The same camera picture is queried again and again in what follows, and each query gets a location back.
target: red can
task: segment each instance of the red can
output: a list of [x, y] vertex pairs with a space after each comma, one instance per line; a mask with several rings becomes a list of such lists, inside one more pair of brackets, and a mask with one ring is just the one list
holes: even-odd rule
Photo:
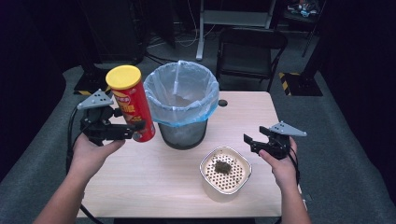
[[111, 69], [106, 75], [106, 82], [129, 124], [144, 120], [143, 130], [134, 133], [136, 142], [147, 142], [155, 134], [154, 124], [149, 112], [149, 104], [143, 88], [140, 70], [132, 65], [121, 65]]

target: human hand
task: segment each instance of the human hand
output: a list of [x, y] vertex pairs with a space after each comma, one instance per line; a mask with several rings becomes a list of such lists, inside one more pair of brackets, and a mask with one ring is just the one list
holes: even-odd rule
[[[294, 152], [297, 153], [297, 144], [291, 137], [290, 146]], [[268, 154], [265, 150], [260, 150], [259, 155], [272, 166], [276, 183], [279, 185], [281, 190], [297, 187], [296, 170], [289, 157], [279, 161]], [[296, 160], [294, 153], [291, 152], [290, 155], [294, 160]]]
[[122, 147], [124, 143], [125, 140], [117, 140], [99, 147], [82, 133], [73, 148], [74, 156], [69, 174], [88, 182], [99, 171], [106, 158]]

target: gray carpet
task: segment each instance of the gray carpet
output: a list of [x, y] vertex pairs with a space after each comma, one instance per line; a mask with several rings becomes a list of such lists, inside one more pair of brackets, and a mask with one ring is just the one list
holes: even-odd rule
[[[278, 72], [302, 72], [315, 41], [306, 57], [301, 58], [306, 41], [304, 34], [289, 33], [287, 36], [289, 45], [281, 57]], [[209, 37], [200, 64], [214, 73], [217, 40], [214, 35]], [[197, 42], [189, 47], [177, 44], [176, 49], [161, 44], [148, 48], [148, 52], [162, 58], [195, 62], [196, 47]], [[158, 66], [147, 58], [137, 65], [145, 76]], [[63, 99], [0, 184], [0, 223], [31, 223], [64, 179], [67, 123], [73, 107], [86, 98], [73, 94], [82, 72], [81, 67], [64, 72], [67, 87]], [[307, 208], [313, 222], [396, 223], [396, 208], [389, 199], [380, 173], [349, 130], [320, 73], [316, 74], [315, 80], [323, 92], [322, 97], [287, 96], [278, 76], [271, 89], [279, 119], [308, 132], [307, 137], [297, 137], [296, 141], [301, 187], [304, 195], [312, 198], [307, 202]], [[262, 91], [266, 82], [260, 85], [256, 80], [223, 77], [220, 86], [224, 90]], [[104, 223], [113, 221], [111, 218], [100, 219]], [[262, 224], [275, 221], [274, 217], [256, 218], [256, 223]], [[79, 218], [77, 223], [91, 222]]]

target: white basket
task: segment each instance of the white basket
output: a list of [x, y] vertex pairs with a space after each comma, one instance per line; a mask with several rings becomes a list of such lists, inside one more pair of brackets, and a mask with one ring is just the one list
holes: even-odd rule
[[[230, 173], [215, 171], [217, 161], [231, 165]], [[233, 200], [251, 175], [250, 163], [230, 147], [217, 147], [207, 155], [200, 165], [204, 190], [215, 202], [227, 203]]]

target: desk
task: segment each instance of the desk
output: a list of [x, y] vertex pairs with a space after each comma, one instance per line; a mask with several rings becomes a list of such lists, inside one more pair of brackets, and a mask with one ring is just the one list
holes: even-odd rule
[[[95, 217], [279, 217], [281, 195], [271, 167], [243, 140], [246, 133], [267, 142], [259, 126], [278, 123], [268, 92], [221, 91], [227, 106], [218, 106], [209, 118], [204, 141], [188, 150], [173, 149], [157, 133], [147, 143], [127, 140], [109, 156], [88, 184], [84, 206]], [[113, 123], [125, 123], [122, 117]], [[199, 166], [218, 146], [241, 153], [252, 174], [228, 203], [209, 199], [202, 186]]]
[[270, 27], [276, 0], [271, 0], [268, 12], [240, 12], [240, 11], [216, 11], [205, 10], [204, 1], [201, 0], [199, 20], [199, 41], [196, 60], [201, 61], [204, 54], [204, 24], [260, 26]]

